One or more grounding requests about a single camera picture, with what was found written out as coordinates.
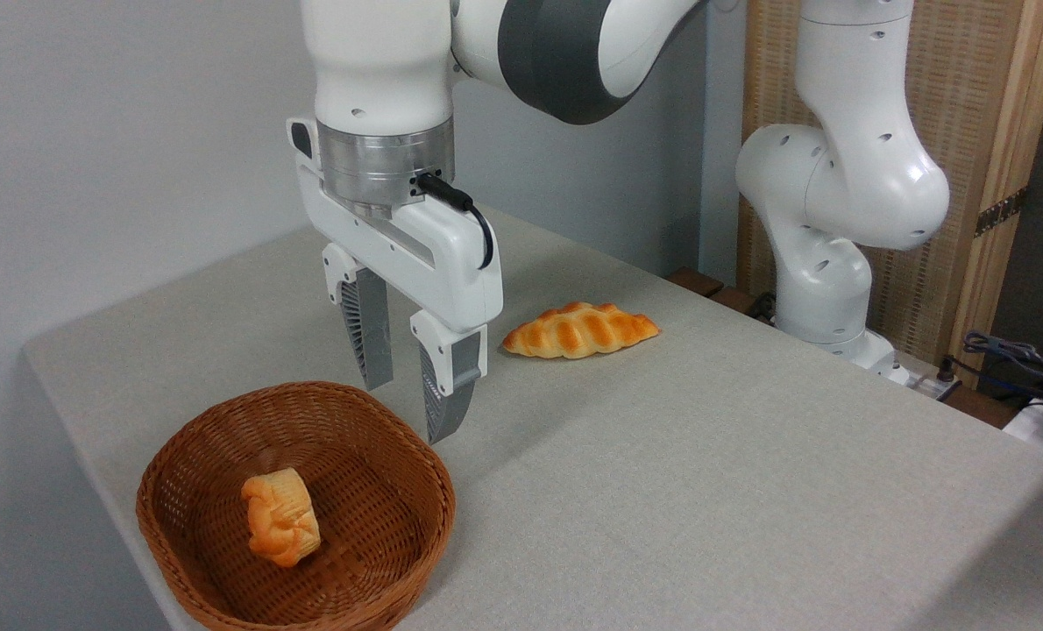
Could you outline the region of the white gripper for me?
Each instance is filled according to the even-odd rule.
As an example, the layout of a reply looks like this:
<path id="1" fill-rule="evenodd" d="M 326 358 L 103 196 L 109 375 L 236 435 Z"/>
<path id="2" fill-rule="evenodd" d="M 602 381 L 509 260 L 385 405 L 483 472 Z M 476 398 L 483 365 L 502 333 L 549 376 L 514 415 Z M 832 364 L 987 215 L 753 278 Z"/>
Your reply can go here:
<path id="1" fill-rule="evenodd" d="M 387 283 L 422 308 L 410 324 L 420 343 L 427 440 L 437 443 L 460 428 L 476 380 L 488 372 L 483 324 L 504 304 L 493 232 L 421 184 L 453 179 L 453 121 L 377 136 L 292 118 L 287 135 L 306 212 L 330 241 L 328 292 L 366 390 L 394 377 Z"/>

